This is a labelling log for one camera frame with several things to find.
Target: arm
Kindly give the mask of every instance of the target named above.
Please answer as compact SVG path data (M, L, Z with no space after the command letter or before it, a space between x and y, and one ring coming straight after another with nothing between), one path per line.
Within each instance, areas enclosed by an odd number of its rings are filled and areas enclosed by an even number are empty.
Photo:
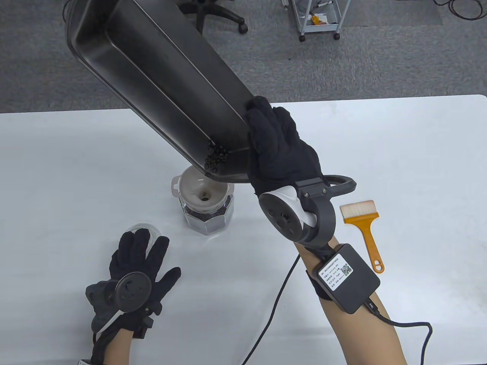
M129 365L130 345L133 332L126 329L118 331L105 350L104 365Z
M320 260L303 246L296 244L308 272ZM329 242L333 248L338 245L335 237ZM380 313L389 318L376 293L371 295ZM364 306L354 314L348 314L329 300L320 299L326 318L337 335L348 365L407 365L401 343L393 326L373 316Z

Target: black cable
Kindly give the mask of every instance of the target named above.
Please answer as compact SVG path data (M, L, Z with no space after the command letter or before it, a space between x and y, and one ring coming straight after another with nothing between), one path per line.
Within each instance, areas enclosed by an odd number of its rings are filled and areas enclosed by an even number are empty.
M245 358L245 360L243 361L242 365L245 365L248 361L248 359L250 359L250 356L252 356L252 354L254 353L255 349L257 348L257 346L259 345L262 337L264 337L265 335L265 332L267 331L267 329L269 328L271 322L272 322L272 318L274 317L274 313L276 312L276 308L277 308L277 303L279 302L279 299L281 298L281 295L282 295L282 291L284 290L286 284L287 284L287 281L289 280L289 277L291 276L291 274L293 273L293 270L294 268L296 267L296 265L298 264L298 261L300 260L300 257L298 255L298 257L296 257L296 260L294 260L294 263L293 263L293 266L291 266L291 269L289 270L289 272L287 273L287 276L286 276L286 279L284 279L284 282L282 283L282 286L281 286L281 289L279 290L279 293L277 294L277 297L276 297L276 300L274 302L274 306L272 307L272 312L271 312L271 315L269 316L269 320L267 321L267 324L265 325L264 329L262 330L261 332L261 335L259 336L259 338L257 339L257 341L255 342L254 344L254 347L252 347L252 349L250 350L250 352L248 353L247 357Z
M71 0L66 0L66 2L64 3L64 6L62 7L62 19L64 22L66 22L66 8L68 7L68 4L71 2Z
M384 317L382 314L380 314L379 308L377 308L377 306L375 305L375 303L371 299L366 300L364 304L367 307L367 309L370 310L370 312L374 316L376 316L382 322L387 323L388 325L396 326L396 327L428 327L428 334L426 335L425 341L423 342L423 348L421 349L421 363L420 364L424 365L426 346L428 345L428 341L430 340L430 337L433 334L433 327L431 326L431 323L429 323L429 322L401 323L401 322L391 321L390 319L388 319L388 318Z
M477 5L479 6L479 9L480 9L479 15L477 15L476 17L472 17L472 18L469 18L469 17L465 17L463 15L460 15L455 10L455 8L453 7L453 4L455 4L455 1L457 1L457 0L449 0L449 1L444 2L444 3L439 3L436 0L433 0L433 2L436 5L438 5L438 6L445 6L445 5L447 5L448 6L448 10L450 10L450 13L452 13L453 15L455 15L457 18L460 18L460 19L464 19L464 20L479 20L479 19L485 18L487 16L487 12L484 13L484 7L482 6L482 3L480 2L480 0L470 0L470 1L476 2Z

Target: white paper label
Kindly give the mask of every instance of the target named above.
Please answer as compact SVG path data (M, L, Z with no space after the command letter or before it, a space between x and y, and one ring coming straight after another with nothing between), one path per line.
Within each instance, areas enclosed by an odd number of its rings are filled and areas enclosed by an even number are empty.
M354 269L345 261L342 255L338 254L318 272L318 275L334 291L353 272Z

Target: office chair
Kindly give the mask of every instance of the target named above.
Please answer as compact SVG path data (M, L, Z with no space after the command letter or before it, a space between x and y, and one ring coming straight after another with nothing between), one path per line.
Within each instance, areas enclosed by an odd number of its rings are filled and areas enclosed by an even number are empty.
M215 4L216 0L190 0L178 4L179 10L183 14L196 14L196 29L203 34L203 24L205 16L215 15L217 17L227 18L239 25L239 33L245 34L248 31L245 19L231 12L224 7Z

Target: black tracker puck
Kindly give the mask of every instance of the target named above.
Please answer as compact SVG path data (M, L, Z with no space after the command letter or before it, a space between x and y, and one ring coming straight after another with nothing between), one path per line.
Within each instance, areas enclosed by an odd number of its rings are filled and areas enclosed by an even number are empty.
M379 287L380 280L348 243L338 245L335 254L313 270L313 278L338 307L353 314Z
M147 301L152 290L152 283L147 275L133 272L120 279L113 298L118 308L124 312L139 309Z

